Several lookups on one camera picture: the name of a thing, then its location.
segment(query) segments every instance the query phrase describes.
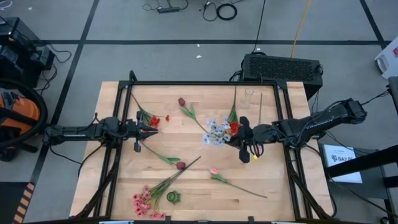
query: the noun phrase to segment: orange and black striped tape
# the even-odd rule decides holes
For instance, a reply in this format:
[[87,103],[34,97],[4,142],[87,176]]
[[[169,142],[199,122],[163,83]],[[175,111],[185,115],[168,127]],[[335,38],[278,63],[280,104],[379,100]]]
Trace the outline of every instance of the orange and black striped tape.
[[25,187],[24,194],[22,194],[21,201],[14,216],[14,224],[20,224],[24,221],[27,207],[29,206],[30,199],[32,198],[35,185],[28,183]]

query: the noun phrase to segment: wooden tabletop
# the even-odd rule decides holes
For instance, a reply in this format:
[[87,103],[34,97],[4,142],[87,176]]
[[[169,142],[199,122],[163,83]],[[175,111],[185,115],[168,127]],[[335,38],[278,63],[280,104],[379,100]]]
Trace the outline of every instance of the wooden tabletop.
[[[112,116],[117,86],[117,82],[102,83],[96,107],[99,119]],[[310,112],[302,83],[288,83],[288,87],[294,118],[308,116]],[[254,90],[254,94],[248,97],[249,105],[242,102],[245,99],[246,89]],[[186,163],[201,156],[201,159],[186,170],[167,190],[167,192],[173,190],[180,192],[182,201],[172,205],[164,195],[159,206],[161,213],[170,215],[172,220],[245,221],[248,220],[248,216],[253,216],[255,221],[294,221],[281,144],[267,144],[264,154],[258,161],[254,162],[251,159],[250,163],[243,164],[238,157],[239,151],[233,147],[203,145],[201,143],[203,130],[194,120],[180,111],[177,99],[182,97],[188,104],[193,104],[198,122],[203,126],[206,126],[208,118],[216,118],[221,122],[232,107],[234,86],[138,85],[133,86],[132,93],[148,112],[170,116],[170,121],[161,118],[159,134],[146,139],[147,146],[164,156],[179,157]],[[272,87],[237,87],[237,114],[248,117],[252,128],[259,122],[261,93],[261,123],[270,124],[278,120]],[[137,110],[137,104],[131,99],[129,118],[135,119]],[[139,193],[144,185],[153,187],[177,171],[175,166],[168,165],[144,147],[141,153],[134,152],[134,142],[135,139],[128,139],[123,144],[112,219],[147,219],[137,217],[134,213],[132,196]],[[309,145],[317,148],[316,141],[311,141]],[[86,156],[98,146],[98,142],[89,142]],[[78,179],[71,215],[77,214],[97,190],[104,152],[104,149],[98,151],[85,162]],[[321,159],[314,152],[303,149],[302,160],[309,191],[325,211],[332,214],[333,209]],[[210,168],[218,169],[220,174],[232,184],[266,195],[268,198],[260,198],[217,180],[211,180]],[[107,198],[106,192],[102,213],[105,211]]]

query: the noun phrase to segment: concrete floor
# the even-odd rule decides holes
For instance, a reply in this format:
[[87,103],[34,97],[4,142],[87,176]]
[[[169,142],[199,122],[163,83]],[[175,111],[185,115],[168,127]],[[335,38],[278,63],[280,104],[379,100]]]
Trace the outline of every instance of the concrete floor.
[[[24,0],[14,1],[2,11],[2,16],[19,16],[43,40],[61,40],[58,42],[61,44],[54,44],[56,49],[73,53],[73,60],[56,63],[58,77],[44,93],[49,120],[68,74],[73,75],[73,79],[58,123],[78,126],[91,120],[103,81],[126,80],[130,70],[135,71],[139,80],[227,80],[240,67],[244,54],[253,48],[252,44],[223,44],[222,41],[200,45],[196,42],[120,45],[109,41],[84,44],[85,39],[183,39],[198,40],[198,43],[200,40],[255,40],[262,6],[262,1],[244,0],[236,4],[238,15],[234,20],[207,22],[199,11],[199,0],[189,0],[186,10],[171,14],[144,11],[141,7],[147,2],[155,4],[153,0]],[[305,3],[305,0],[267,0],[259,39],[293,40]],[[366,3],[384,40],[394,39],[398,35],[398,1],[366,0]],[[182,6],[185,1],[172,0],[172,4]],[[88,33],[84,34],[93,6],[96,6],[92,10],[94,18],[87,27]],[[209,10],[206,15],[211,17],[213,13]],[[314,0],[298,39],[375,41],[377,37],[359,0]],[[381,51],[379,45],[328,44],[298,45],[295,51],[295,57],[319,60],[324,66],[320,109],[350,97],[366,101],[385,90],[387,82],[373,61]],[[268,55],[288,57],[292,46],[267,44],[258,48]],[[375,100],[365,109],[368,118],[363,124],[341,125],[333,128],[332,133],[349,146],[383,149],[397,144],[398,116],[391,98]],[[336,144],[329,138],[323,138],[321,143]],[[81,161],[84,148],[85,143],[68,142],[54,150]],[[29,181],[38,155],[21,152],[12,162],[0,163],[0,181]],[[397,172],[394,168],[389,166],[388,172]],[[47,154],[25,222],[68,217],[77,169],[76,164]],[[398,202],[397,192],[392,194]],[[350,194],[334,192],[333,195],[337,217],[342,220],[378,223],[385,215]]]

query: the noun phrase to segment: yellow cable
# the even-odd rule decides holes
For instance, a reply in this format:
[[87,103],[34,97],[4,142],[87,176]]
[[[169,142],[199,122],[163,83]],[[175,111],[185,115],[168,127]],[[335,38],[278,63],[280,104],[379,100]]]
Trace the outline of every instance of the yellow cable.
[[310,7],[310,4],[311,4],[311,0],[307,0],[307,5],[305,6],[303,17],[301,18],[300,24],[298,25],[298,28],[296,31],[296,36],[294,37],[293,48],[292,48],[292,53],[290,54],[290,58],[292,58],[294,55],[294,48],[296,47],[297,37],[299,36],[301,26],[303,25],[303,22],[304,22],[305,16],[307,15],[307,11],[308,11],[308,8]]

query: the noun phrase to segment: clear glass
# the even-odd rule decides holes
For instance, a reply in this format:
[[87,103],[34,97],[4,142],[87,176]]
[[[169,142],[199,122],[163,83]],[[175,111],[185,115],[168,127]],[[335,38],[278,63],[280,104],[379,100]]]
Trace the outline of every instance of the clear glass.
[[244,90],[244,98],[241,100],[241,107],[243,109],[250,108],[251,97],[254,93],[253,89],[247,88]]

